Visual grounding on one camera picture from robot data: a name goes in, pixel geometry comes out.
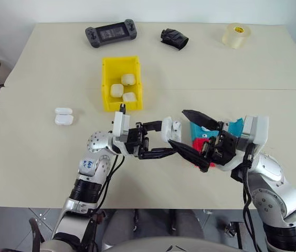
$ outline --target white wall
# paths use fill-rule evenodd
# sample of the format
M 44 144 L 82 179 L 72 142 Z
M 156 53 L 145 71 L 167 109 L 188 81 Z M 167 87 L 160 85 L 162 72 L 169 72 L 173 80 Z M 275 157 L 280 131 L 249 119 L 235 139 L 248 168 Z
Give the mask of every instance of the white wall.
M 296 0 L 0 0 L 0 59 L 12 67 L 35 23 L 285 24 L 296 42 Z

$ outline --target black game controller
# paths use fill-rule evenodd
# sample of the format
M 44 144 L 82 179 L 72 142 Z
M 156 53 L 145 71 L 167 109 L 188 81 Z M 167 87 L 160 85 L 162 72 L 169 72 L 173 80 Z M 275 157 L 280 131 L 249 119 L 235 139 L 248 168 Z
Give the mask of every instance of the black game controller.
M 126 39 L 135 39 L 137 32 L 134 21 L 126 19 L 125 22 L 105 25 L 97 28 L 88 27 L 85 30 L 91 46 L 98 48 L 106 44 L 119 42 Z

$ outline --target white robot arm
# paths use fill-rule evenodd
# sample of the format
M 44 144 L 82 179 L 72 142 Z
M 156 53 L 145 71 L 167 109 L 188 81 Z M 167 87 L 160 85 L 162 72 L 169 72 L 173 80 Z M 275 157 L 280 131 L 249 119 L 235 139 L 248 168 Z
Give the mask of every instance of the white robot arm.
M 108 187 L 118 155 L 156 159 L 175 152 L 197 165 L 203 172 L 208 171 L 211 162 L 222 171 L 232 171 L 231 177 L 244 184 L 245 202 L 249 195 L 249 202 L 245 205 L 249 205 L 252 200 L 259 212 L 269 251 L 296 251 L 296 190 L 284 177 L 278 162 L 260 153 L 267 141 L 268 118 L 246 117 L 242 135 L 236 137 L 226 131 L 227 123 L 217 122 L 193 110 L 184 110 L 183 113 L 191 122 L 219 131 L 217 137 L 210 138 L 204 144 L 201 152 L 172 140 L 169 140 L 172 148 L 149 151 L 147 131 L 160 131 L 161 121 L 137 123 L 136 128 L 129 129 L 129 116 L 125 115 L 124 107 L 115 113 L 113 132 L 95 132 L 88 140 L 87 152 L 79 164 L 75 186 L 60 213 L 52 240 L 42 243 L 40 251 L 94 251 L 93 241 L 98 223 L 95 213 L 100 208 L 98 200 L 103 189 Z M 247 214 L 247 209 L 244 208 L 244 215 Z M 251 228 L 250 235 L 255 237 Z M 149 246 L 147 240 L 136 240 L 118 248 L 115 246 L 110 251 L 130 251 L 136 248 L 140 251 L 159 251 L 163 248 L 165 251 L 165 245 L 174 238 L 179 247 L 187 248 L 182 251 L 198 251 L 198 248 L 213 251 L 215 248 L 214 244 L 203 240 L 169 237 L 154 240 Z M 219 246 L 216 249 L 221 249 L 220 251 L 235 251 Z

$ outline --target tape roll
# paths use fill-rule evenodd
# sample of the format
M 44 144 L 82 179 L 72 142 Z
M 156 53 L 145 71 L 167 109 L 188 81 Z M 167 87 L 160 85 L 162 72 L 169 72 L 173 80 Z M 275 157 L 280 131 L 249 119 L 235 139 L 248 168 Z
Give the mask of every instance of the tape roll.
M 229 24 L 223 35 L 223 44 L 233 49 L 242 47 L 251 35 L 251 29 L 247 25 L 233 23 Z

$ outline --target yellow bin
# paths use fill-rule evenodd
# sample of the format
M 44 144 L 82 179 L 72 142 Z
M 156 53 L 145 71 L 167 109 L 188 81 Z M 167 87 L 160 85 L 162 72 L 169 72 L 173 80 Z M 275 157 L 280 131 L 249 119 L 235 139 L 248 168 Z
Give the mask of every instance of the yellow bin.
M 135 93 L 137 101 L 124 102 L 121 97 L 111 97 L 111 86 L 113 84 L 121 84 L 121 76 L 125 74 L 134 74 L 135 84 L 132 86 L 124 86 L 123 92 Z M 143 109 L 139 57 L 103 58 L 101 94 L 105 111 L 118 111 L 122 103 L 126 104 L 126 110 Z

